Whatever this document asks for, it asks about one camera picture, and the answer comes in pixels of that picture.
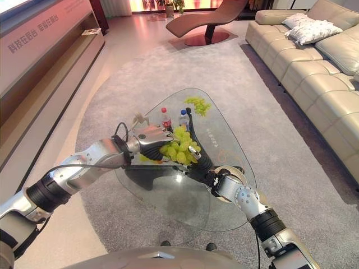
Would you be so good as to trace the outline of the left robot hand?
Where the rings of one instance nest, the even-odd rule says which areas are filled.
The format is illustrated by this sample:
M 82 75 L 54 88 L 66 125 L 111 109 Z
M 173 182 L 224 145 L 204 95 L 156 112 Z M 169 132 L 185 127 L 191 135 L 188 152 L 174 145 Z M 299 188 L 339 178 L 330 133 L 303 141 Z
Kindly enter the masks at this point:
M 174 141 L 172 132 L 159 126 L 135 128 L 133 135 L 137 139 L 139 153 L 154 161 L 161 161 L 164 154 L 160 148 Z

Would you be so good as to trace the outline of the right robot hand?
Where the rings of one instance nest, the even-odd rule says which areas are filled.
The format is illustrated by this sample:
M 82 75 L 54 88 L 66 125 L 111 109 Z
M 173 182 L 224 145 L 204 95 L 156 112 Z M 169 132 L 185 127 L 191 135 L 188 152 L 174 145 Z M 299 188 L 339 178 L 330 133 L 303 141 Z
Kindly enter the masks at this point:
M 203 155 L 193 146 L 188 147 L 191 156 L 195 158 L 194 163 L 188 168 L 186 175 L 200 183 L 204 183 L 208 187 L 213 187 L 215 182 L 215 173 L 213 172 L 213 163 L 207 153 Z

